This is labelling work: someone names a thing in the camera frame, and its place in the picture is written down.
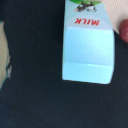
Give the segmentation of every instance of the black fabric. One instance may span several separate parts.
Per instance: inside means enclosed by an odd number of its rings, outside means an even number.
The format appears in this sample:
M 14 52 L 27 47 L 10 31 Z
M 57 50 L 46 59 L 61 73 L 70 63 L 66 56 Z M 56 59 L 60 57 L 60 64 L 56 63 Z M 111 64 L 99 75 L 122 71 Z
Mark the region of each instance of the black fabric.
M 0 128 L 128 127 L 128 46 L 119 35 L 111 84 L 62 81 L 64 3 L 1 1 L 13 69 L 0 92 Z

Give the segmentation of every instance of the dark background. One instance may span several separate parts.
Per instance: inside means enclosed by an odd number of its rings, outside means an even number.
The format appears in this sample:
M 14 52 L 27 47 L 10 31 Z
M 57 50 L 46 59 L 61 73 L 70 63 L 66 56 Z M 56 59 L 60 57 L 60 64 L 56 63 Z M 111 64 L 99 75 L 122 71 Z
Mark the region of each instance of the dark background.
M 0 128 L 127 128 L 128 46 L 115 33 L 111 84 L 62 80 L 64 0 L 3 0 L 13 66 L 0 92 Z

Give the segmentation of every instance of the milk carton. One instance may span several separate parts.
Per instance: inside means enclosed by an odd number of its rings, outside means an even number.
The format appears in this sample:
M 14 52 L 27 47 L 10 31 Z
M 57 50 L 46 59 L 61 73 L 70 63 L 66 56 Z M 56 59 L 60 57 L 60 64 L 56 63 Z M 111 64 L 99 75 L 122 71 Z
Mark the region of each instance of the milk carton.
M 114 32 L 103 3 L 66 0 L 62 79 L 108 84 L 114 58 Z

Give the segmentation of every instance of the light blue milk carton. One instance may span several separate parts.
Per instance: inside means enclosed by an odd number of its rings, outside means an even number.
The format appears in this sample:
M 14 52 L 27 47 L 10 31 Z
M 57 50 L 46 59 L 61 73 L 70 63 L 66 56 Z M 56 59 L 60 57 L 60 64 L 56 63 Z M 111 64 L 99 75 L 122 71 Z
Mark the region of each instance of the light blue milk carton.
M 114 58 L 114 32 L 103 3 L 66 0 L 63 80 L 108 84 Z

